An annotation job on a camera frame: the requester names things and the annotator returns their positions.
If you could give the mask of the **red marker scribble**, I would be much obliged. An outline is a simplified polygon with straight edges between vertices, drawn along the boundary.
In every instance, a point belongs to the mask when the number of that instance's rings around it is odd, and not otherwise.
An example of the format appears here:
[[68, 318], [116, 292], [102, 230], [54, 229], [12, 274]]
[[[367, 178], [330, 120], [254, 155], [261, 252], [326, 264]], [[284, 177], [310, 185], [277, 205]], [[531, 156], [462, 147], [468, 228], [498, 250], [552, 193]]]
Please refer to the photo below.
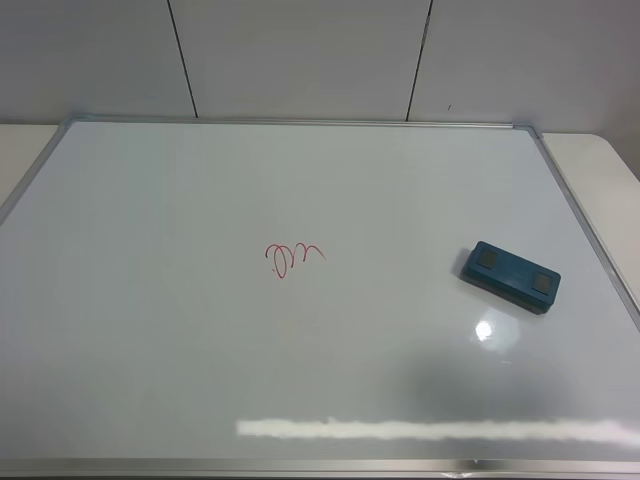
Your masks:
[[272, 272], [276, 277], [284, 279], [288, 272], [295, 268], [297, 263], [305, 263], [312, 252], [318, 254], [322, 259], [326, 258], [319, 247], [303, 242], [297, 242], [293, 246], [271, 244], [265, 249], [264, 257], [272, 261]]

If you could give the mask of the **white whiteboard with aluminium frame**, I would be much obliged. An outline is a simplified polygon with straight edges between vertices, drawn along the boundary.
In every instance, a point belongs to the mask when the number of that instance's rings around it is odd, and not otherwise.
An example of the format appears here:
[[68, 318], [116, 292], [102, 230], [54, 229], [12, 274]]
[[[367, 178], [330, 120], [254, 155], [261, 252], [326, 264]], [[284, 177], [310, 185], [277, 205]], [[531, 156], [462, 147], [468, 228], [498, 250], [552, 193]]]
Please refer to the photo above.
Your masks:
[[635, 479], [639, 305], [529, 126], [73, 118], [1, 208], [1, 474]]

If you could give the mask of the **blue board eraser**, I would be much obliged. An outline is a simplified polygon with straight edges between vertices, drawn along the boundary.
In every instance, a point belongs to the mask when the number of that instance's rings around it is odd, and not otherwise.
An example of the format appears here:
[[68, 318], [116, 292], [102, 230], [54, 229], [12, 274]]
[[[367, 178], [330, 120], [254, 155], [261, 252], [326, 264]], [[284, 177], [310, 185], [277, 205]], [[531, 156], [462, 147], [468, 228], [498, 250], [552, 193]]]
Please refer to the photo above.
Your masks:
[[460, 276], [536, 315], [555, 303], [561, 275], [484, 241], [470, 252]]

